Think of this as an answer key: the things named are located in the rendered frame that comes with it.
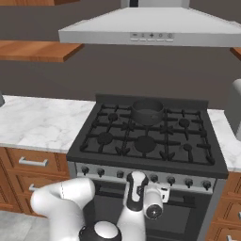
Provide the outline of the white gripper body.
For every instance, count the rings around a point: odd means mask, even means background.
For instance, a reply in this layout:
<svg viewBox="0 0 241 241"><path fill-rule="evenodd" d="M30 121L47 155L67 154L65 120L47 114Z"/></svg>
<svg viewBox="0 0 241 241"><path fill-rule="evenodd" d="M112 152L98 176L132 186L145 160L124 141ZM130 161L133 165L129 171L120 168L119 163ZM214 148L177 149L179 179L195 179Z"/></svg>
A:
<svg viewBox="0 0 241 241"><path fill-rule="evenodd" d="M164 183L151 183L151 189L159 191L170 191L170 185Z"/></svg>

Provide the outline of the black and steel stove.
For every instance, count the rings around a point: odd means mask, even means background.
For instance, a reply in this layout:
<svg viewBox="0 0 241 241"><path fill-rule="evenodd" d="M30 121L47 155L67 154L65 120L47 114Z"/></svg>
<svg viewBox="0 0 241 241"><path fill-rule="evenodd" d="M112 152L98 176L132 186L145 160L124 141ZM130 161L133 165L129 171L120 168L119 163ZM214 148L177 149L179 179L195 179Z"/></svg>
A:
<svg viewBox="0 0 241 241"><path fill-rule="evenodd" d="M131 106L140 99L153 99L164 106L163 119L152 126L132 120ZM228 170L207 113L208 103L198 100L147 98L99 94L96 104L67 153L73 177L125 184L133 171L148 179L158 176L157 183L170 185L170 195L179 191L194 195L199 202L201 228L197 241L204 241ZM88 167L85 176L81 168ZM97 169L104 169L99 177ZM117 171L124 172L123 178ZM188 188L185 179L192 179ZM202 183L209 181L206 190Z"/></svg>

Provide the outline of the dark oven door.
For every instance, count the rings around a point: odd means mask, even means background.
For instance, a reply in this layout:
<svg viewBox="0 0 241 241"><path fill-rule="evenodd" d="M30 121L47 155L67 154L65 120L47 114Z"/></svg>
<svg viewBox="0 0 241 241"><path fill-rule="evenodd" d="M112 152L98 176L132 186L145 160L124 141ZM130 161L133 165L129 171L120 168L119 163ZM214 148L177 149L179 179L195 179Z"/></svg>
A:
<svg viewBox="0 0 241 241"><path fill-rule="evenodd" d="M123 207L125 184L95 181L95 196L84 208L86 223L106 220L116 224ZM197 241L201 228L199 202L194 195L174 191L160 218L145 218L147 241Z"/></svg>

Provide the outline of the dark grey pot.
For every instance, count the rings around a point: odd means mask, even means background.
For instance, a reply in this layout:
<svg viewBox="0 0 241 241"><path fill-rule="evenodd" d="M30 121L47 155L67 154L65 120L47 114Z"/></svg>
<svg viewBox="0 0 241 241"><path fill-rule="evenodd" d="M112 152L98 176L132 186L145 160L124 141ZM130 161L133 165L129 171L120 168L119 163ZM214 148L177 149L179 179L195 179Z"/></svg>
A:
<svg viewBox="0 0 241 241"><path fill-rule="evenodd" d="M163 119L164 106L153 99L140 99L131 106L132 120L146 126L152 126Z"/></svg>

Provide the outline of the wooden drawer front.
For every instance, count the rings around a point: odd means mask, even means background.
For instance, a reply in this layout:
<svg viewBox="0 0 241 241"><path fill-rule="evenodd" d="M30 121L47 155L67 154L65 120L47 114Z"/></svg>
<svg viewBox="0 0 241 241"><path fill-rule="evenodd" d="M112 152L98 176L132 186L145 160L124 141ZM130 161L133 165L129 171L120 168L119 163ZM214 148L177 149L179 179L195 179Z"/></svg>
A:
<svg viewBox="0 0 241 241"><path fill-rule="evenodd" d="M31 151L24 149L11 149L7 148L8 156L15 169L36 171L43 173L59 173L61 171L61 166L58 163L56 155L49 152ZM42 162L44 159L48 159L47 167L34 167L19 164L19 159L25 157L26 160Z"/></svg>
<svg viewBox="0 0 241 241"><path fill-rule="evenodd" d="M241 226L238 212L241 212L240 199L221 198L217 207L216 221Z"/></svg>
<svg viewBox="0 0 241 241"><path fill-rule="evenodd" d="M241 239L241 226L212 222L205 236L205 241L227 241L226 236Z"/></svg>
<svg viewBox="0 0 241 241"><path fill-rule="evenodd" d="M30 216L38 216L30 204L30 199L32 196L31 191L29 191L29 186L34 184L35 187L41 188L46 185L51 185L61 181L67 181L69 177L56 176L56 175L37 175L37 174L16 174L14 175L14 188L17 193L17 198L23 208L25 214Z"/></svg>
<svg viewBox="0 0 241 241"><path fill-rule="evenodd" d="M241 198L241 172L230 172L224 188L225 196Z"/></svg>

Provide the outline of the pale grey rounded appliance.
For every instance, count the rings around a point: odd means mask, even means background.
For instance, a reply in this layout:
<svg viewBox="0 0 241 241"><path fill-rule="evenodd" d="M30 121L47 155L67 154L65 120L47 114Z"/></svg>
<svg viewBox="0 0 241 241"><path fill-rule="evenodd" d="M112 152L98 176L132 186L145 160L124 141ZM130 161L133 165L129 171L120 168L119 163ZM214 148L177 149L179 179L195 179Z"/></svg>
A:
<svg viewBox="0 0 241 241"><path fill-rule="evenodd" d="M233 82L226 114L235 137L241 141L241 79Z"/></svg>

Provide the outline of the wooden cupboard door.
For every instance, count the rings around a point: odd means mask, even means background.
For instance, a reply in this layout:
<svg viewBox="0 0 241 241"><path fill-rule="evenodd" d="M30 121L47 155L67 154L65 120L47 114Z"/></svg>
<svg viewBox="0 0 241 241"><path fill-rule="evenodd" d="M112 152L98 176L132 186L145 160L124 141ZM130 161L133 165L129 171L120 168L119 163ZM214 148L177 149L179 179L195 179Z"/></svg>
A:
<svg viewBox="0 0 241 241"><path fill-rule="evenodd" d="M7 172L4 166L3 149L0 148L0 210L14 210L14 196L8 182Z"/></svg>

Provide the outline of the grey range hood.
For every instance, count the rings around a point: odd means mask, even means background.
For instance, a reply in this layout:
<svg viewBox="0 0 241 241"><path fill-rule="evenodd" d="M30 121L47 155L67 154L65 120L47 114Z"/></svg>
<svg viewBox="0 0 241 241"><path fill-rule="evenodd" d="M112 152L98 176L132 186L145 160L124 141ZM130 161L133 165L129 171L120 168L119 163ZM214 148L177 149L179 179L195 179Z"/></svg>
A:
<svg viewBox="0 0 241 241"><path fill-rule="evenodd" d="M58 31L65 43L241 47L241 24L195 10L190 0L121 0L121 8Z"/></svg>

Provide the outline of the wooden wall shelf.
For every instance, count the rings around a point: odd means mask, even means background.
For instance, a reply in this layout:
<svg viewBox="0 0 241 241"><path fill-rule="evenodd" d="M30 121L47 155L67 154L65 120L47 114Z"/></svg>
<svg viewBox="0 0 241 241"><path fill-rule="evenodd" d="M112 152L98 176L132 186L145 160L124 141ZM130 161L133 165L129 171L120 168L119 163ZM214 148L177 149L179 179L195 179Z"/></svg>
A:
<svg viewBox="0 0 241 241"><path fill-rule="evenodd" d="M83 47L59 41L0 40L0 60L64 62Z"/></svg>
<svg viewBox="0 0 241 241"><path fill-rule="evenodd" d="M230 51L241 61L241 47L231 48Z"/></svg>

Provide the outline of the wooden wall cupboard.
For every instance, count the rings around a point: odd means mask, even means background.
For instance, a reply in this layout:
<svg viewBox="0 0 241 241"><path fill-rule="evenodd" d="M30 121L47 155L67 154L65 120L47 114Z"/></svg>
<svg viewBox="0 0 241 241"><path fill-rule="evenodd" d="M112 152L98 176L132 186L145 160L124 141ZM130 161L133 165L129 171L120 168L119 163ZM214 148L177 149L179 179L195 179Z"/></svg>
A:
<svg viewBox="0 0 241 241"><path fill-rule="evenodd" d="M52 7L80 0L0 0L0 7Z"/></svg>

